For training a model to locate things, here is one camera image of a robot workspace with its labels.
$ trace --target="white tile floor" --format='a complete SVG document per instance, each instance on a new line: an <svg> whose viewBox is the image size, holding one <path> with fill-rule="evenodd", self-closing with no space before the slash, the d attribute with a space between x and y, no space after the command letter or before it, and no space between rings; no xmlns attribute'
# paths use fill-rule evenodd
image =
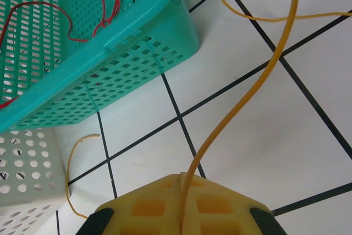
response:
<svg viewBox="0 0 352 235"><path fill-rule="evenodd" d="M114 189L123 195L186 171L190 144L199 148L256 80L262 69L257 67L272 55L252 23L232 14L220 0L186 1L201 47L165 76L189 138L161 77L101 111L107 151L114 159L106 162L101 138L77 149L71 192L83 214L113 199ZM240 9L235 0L228 1ZM241 1L252 14L275 18L287 14L289 0ZM298 13L351 8L351 0L300 0ZM335 19L297 21L287 48ZM285 54L286 61L277 65L202 161L208 179L265 203L288 234L350 234L352 229L352 21L335 24ZM259 23L273 43L283 25ZM57 132L66 136L59 138L67 161L77 138L101 130L93 116ZM58 211L58 221L60 234L75 234L83 223L67 205ZM53 216L37 234L56 232Z"/></svg>

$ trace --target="square cutout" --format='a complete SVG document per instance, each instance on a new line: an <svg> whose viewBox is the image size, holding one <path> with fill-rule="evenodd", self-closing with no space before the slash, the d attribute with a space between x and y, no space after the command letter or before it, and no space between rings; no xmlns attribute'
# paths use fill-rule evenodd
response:
<svg viewBox="0 0 352 235"><path fill-rule="evenodd" d="M232 214L230 202L223 196L203 194L196 198L198 212L201 214Z"/></svg>
<svg viewBox="0 0 352 235"><path fill-rule="evenodd" d="M233 221L220 221L219 223L202 221L200 226L200 234L240 235L240 231L235 219Z"/></svg>
<svg viewBox="0 0 352 235"><path fill-rule="evenodd" d="M165 200L141 198L132 211L134 217L160 217L164 215Z"/></svg>

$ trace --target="round holes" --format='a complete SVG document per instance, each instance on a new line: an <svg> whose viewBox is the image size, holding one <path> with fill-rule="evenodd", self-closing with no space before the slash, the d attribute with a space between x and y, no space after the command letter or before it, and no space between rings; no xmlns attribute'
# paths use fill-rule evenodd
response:
<svg viewBox="0 0 352 235"><path fill-rule="evenodd" d="M25 184L20 184L18 187L17 187L17 190L20 191L21 193L24 193L27 191L27 185Z"/></svg>
<svg viewBox="0 0 352 235"><path fill-rule="evenodd" d="M47 172L45 176L49 179L54 178L54 174L52 172Z"/></svg>
<svg viewBox="0 0 352 235"><path fill-rule="evenodd" d="M25 217L21 218L20 221L25 221L25 220L29 219L29 217L30 216L25 216Z"/></svg>
<svg viewBox="0 0 352 235"><path fill-rule="evenodd" d="M30 161L29 162L29 165L31 166L31 167L37 167L38 166L38 162L37 161Z"/></svg>
<svg viewBox="0 0 352 235"><path fill-rule="evenodd" d="M3 185L0 187L0 193L1 194L7 194L10 192L10 187L8 185Z"/></svg>
<svg viewBox="0 0 352 235"><path fill-rule="evenodd" d="M15 161L15 165L17 166L17 167L22 167L23 166L23 161L22 160L17 160L17 161Z"/></svg>
<svg viewBox="0 0 352 235"><path fill-rule="evenodd" d="M39 214L36 215L35 217L41 217L42 215L44 215L44 212L39 213Z"/></svg>
<svg viewBox="0 0 352 235"><path fill-rule="evenodd" d="M21 211L18 211L18 212L16 212L16 213L13 213L10 217L18 216L18 215L20 215L21 213L22 213Z"/></svg>
<svg viewBox="0 0 352 235"><path fill-rule="evenodd" d="M49 162L49 161L45 161L43 164L44 164L44 166L46 168L50 168L51 167L51 162Z"/></svg>
<svg viewBox="0 0 352 235"><path fill-rule="evenodd" d="M36 210L37 210L37 208L35 207L35 208L31 209L31 210L28 210L27 213L33 213L33 212L36 211Z"/></svg>
<svg viewBox="0 0 352 235"><path fill-rule="evenodd" d="M37 190L37 191L40 191L43 189L43 186L41 184L35 184L34 185L34 189Z"/></svg>
<svg viewBox="0 0 352 235"><path fill-rule="evenodd" d="M34 173L32 173L32 177L34 179L39 179L40 178L40 173L39 172L34 172Z"/></svg>
<svg viewBox="0 0 352 235"><path fill-rule="evenodd" d="M23 225L22 223L19 223L18 225L14 226L13 229L19 228L22 225Z"/></svg>
<svg viewBox="0 0 352 235"><path fill-rule="evenodd" d="M20 143L21 143L21 141L20 141L19 139L17 139L17 138L13 138L13 139L11 140L11 142L12 142L12 144L14 144L14 145L17 145L17 144L20 144Z"/></svg>
<svg viewBox="0 0 352 235"><path fill-rule="evenodd" d="M24 132L24 135L26 135L27 137L31 137L33 135L33 133L30 130L26 130Z"/></svg>
<svg viewBox="0 0 352 235"><path fill-rule="evenodd" d="M36 155L36 152L34 150L29 150L28 155L34 157Z"/></svg>
<svg viewBox="0 0 352 235"><path fill-rule="evenodd" d="M22 154L22 151L20 149L13 149L13 154L16 156L20 156Z"/></svg>
<svg viewBox="0 0 352 235"><path fill-rule="evenodd" d="M7 165L6 160L0 160L0 167L5 167Z"/></svg>
<svg viewBox="0 0 352 235"><path fill-rule="evenodd" d="M55 187L56 187L56 185L54 183L50 183L49 184L49 189L50 190L53 190Z"/></svg>
<svg viewBox="0 0 352 235"><path fill-rule="evenodd" d="M0 172L0 180L6 180L9 178L9 174L7 172Z"/></svg>
<svg viewBox="0 0 352 235"><path fill-rule="evenodd" d="M47 158L49 156L49 152L47 151L42 151L42 156Z"/></svg>
<svg viewBox="0 0 352 235"><path fill-rule="evenodd" d="M26 177L26 174L24 172L18 172L16 174L17 179L23 180L25 177Z"/></svg>
<svg viewBox="0 0 352 235"><path fill-rule="evenodd" d="M5 223L3 224L3 226L7 226L7 225L11 224L12 222L13 222L13 220L9 220L9 221L5 222Z"/></svg>
<svg viewBox="0 0 352 235"><path fill-rule="evenodd" d="M26 140L26 144L30 147L33 147L34 146L34 141L32 140Z"/></svg>

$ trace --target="plastic basket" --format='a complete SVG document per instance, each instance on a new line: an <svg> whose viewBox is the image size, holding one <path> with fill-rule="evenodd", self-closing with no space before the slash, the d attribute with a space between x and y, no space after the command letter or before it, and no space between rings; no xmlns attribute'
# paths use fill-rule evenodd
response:
<svg viewBox="0 0 352 235"><path fill-rule="evenodd" d="M0 234L34 234L65 202L54 130L0 134Z"/></svg>
<svg viewBox="0 0 352 235"><path fill-rule="evenodd" d="M0 22L26 1L47 1L90 39L101 0L0 0ZM118 16L87 43L49 6L18 9L0 54L0 132L74 124L192 56L199 39L184 0L121 0ZM106 0L111 14L114 0Z"/></svg>

